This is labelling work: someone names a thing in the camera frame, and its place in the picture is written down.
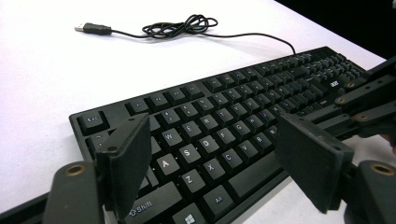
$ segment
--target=black cable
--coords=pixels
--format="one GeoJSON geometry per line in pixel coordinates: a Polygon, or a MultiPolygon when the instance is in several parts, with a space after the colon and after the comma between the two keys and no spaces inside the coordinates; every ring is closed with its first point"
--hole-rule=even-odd
{"type": "Polygon", "coordinates": [[[267,35],[262,33],[246,33],[240,35],[210,35],[207,34],[206,31],[210,27],[217,26],[219,23],[214,18],[207,18],[203,15],[191,15],[184,22],[172,23],[172,22],[157,22],[142,28],[142,31],[145,35],[131,35],[122,31],[112,30],[111,27],[104,25],[96,25],[92,23],[85,23],[84,25],[80,25],[76,27],[76,31],[81,31],[87,34],[96,34],[96,35],[111,35],[112,33],[127,35],[133,38],[154,38],[154,39],[171,39],[181,34],[189,34],[189,35],[205,35],[216,38],[234,38],[239,36],[246,35],[261,35],[269,38],[273,38],[277,41],[280,41],[284,44],[287,44],[291,47],[293,54],[296,54],[296,51],[293,45],[286,40],[278,38],[273,35],[267,35]]]}

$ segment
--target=shift key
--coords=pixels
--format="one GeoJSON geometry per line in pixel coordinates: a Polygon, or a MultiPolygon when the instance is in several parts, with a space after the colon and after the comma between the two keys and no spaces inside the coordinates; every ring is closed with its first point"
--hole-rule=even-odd
{"type": "Polygon", "coordinates": [[[140,224],[159,219],[166,212],[179,206],[182,197],[175,184],[169,182],[134,201],[134,207],[125,218],[126,223],[140,224]]]}

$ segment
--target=space bar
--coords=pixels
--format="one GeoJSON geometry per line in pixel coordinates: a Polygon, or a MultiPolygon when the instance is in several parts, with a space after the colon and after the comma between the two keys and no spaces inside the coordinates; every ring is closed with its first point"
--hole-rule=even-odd
{"type": "Polygon", "coordinates": [[[255,189],[270,181],[282,171],[282,167],[276,161],[275,153],[256,161],[247,169],[227,181],[224,187],[231,197],[238,203],[246,198],[255,189]]]}

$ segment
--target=black keyboard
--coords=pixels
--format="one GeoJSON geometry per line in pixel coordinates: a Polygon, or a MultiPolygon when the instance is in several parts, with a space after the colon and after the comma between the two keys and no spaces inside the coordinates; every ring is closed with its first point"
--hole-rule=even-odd
{"type": "Polygon", "coordinates": [[[149,113],[152,161],[126,223],[230,223],[288,175],[280,112],[331,105],[364,70],[324,47],[70,116],[86,161],[129,117],[149,113]]]}

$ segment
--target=white surface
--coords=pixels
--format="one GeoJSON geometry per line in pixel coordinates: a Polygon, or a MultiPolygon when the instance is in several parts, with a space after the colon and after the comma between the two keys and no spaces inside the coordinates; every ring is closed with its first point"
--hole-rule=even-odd
{"type": "MultiPolygon", "coordinates": [[[[94,22],[141,34],[144,25],[197,13],[219,21],[211,34],[261,32],[285,38],[297,52],[329,46],[365,69],[383,62],[269,0],[2,0],[0,213],[49,191],[60,167],[82,160],[69,115],[291,54],[259,36],[157,42],[74,31],[94,22]]],[[[340,223],[343,213],[319,214],[292,183],[247,223],[340,223]]]]}

